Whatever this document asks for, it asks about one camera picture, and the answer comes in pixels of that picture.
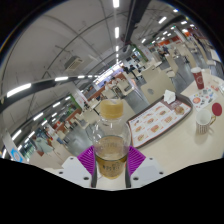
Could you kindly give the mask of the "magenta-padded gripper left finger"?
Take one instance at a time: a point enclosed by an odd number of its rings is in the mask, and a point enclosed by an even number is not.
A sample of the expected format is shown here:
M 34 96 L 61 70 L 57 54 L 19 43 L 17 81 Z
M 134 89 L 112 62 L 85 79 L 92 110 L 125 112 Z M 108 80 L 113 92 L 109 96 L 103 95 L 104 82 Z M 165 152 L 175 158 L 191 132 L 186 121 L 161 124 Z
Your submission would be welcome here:
M 95 188 L 97 185 L 97 168 L 94 148 L 90 146 L 77 157 L 70 156 L 55 174 L 65 180 L 84 188 Z

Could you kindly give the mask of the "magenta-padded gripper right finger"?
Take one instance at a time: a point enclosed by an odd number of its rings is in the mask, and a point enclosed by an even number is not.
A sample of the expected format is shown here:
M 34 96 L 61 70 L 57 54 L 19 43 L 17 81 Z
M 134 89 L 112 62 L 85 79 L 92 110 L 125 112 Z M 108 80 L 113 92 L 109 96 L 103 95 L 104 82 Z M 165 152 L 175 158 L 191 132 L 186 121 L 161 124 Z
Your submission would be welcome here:
M 163 168 L 153 157 L 146 157 L 133 146 L 129 147 L 125 169 L 127 188 L 140 188 L 164 176 Z

